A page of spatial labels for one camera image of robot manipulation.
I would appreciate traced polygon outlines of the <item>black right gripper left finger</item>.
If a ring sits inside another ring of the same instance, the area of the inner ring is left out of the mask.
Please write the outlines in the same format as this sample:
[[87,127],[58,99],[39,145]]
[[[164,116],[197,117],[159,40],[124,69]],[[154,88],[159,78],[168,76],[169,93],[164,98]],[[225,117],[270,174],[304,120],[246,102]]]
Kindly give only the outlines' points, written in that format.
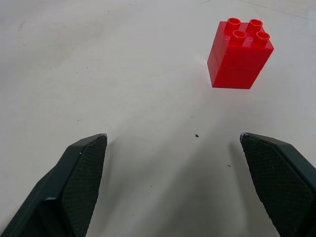
[[98,199],[107,135],[71,144],[34,186],[3,237],[84,237]]

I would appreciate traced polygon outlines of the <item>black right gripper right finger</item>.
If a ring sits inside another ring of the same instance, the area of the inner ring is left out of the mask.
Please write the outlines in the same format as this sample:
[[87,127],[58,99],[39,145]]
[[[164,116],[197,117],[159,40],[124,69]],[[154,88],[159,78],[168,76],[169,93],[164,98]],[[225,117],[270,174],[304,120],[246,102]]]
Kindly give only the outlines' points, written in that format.
[[316,235],[316,169],[291,144],[253,133],[240,143],[258,198],[281,237]]

